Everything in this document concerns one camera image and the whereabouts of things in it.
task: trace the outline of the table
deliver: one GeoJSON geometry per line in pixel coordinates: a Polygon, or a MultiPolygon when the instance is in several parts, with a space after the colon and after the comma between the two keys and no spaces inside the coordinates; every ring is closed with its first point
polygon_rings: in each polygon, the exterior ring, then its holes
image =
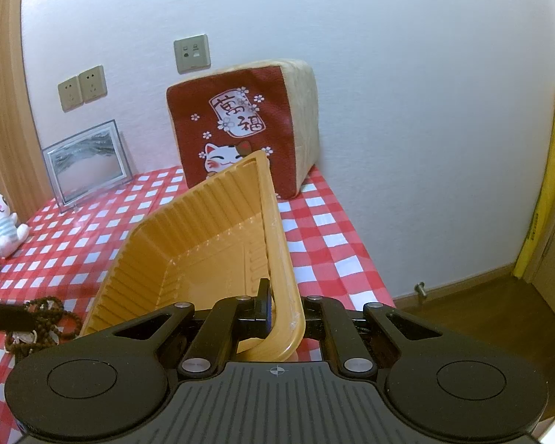
{"type": "MultiPolygon", "coordinates": [[[[131,228],[187,189],[183,169],[173,167],[137,175],[73,212],[59,214],[55,202],[49,202],[29,220],[30,238],[10,259],[0,259],[0,302],[53,295],[84,319],[131,228]]],[[[357,310],[373,301],[393,305],[352,223],[316,168],[300,194],[278,206],[300,294],[335,297],[357,310]]],[[[320,360],[318,343],[305,339],[298,355],[299,360],[320,360]]],[[[4,401],[4,381],[13,366],[0,333],[0,444],[21,436],[4,401]]]]}

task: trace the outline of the ribbed black surface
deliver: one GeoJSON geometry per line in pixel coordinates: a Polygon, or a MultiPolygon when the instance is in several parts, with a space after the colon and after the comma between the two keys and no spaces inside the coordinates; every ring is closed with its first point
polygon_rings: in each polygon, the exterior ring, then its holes
{"type": "MultiPolygon", "coordinates": [[[[27,437],[23,442],[41,441],[27,437]]],[[[231,362],[218,377],[181,385],[154,420],[108,442],[439,444],[442,441],[406,426],[389,411],[372,385],[341,379],[326,362],[231,362]]],[[[520,437],[512,444],[534,442],[530,437],[520,437]]]]}

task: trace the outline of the wall plate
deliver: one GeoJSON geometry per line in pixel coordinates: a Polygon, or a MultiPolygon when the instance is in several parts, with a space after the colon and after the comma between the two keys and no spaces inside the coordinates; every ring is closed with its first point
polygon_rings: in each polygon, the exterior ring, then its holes
{"type": "Polygon", "coordinates": [[[175,59],[179,73],[210,66],[208,35],[176,40],[175,59]]]}
{"type": "Polygon", "coordinates": [[[72,77],[63,81],[57,86],[60,94],[61,109],[65,112],[82,105],[82,95],[80,94],[80,84],[78,77],[72,77]]]}
{"type": "Polygon", "coordinates": [[[78,75],[78,80],[84,103],[107,95],[107,83],[102,65],[83,71],[78,75]]]}

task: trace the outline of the plastic tray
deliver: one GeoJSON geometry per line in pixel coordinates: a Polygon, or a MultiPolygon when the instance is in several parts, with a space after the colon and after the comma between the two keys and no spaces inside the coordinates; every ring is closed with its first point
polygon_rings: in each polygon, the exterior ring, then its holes
{"type": "Polygon", "coordinates": [[[173,302],[192,302],[199,310],[225,297],[255,296],[263,277],[271,282],[273,328],[264,340],[241,343],[240,360],[286,360],[305,330],[269,162],[265,152],[257,151],[133,229],[81,335],[173,302]]]}

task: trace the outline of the plush cube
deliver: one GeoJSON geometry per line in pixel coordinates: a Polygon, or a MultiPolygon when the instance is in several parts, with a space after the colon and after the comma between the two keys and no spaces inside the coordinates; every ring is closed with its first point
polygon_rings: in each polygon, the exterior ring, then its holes
{"type": "Polygon", "coordinates": [[[167,102],[189,187],[263,149],[276,193],[289,199],[317,161],[317,84],[304,61],[258,61],[190,78],[167,90],[167,102]]]}

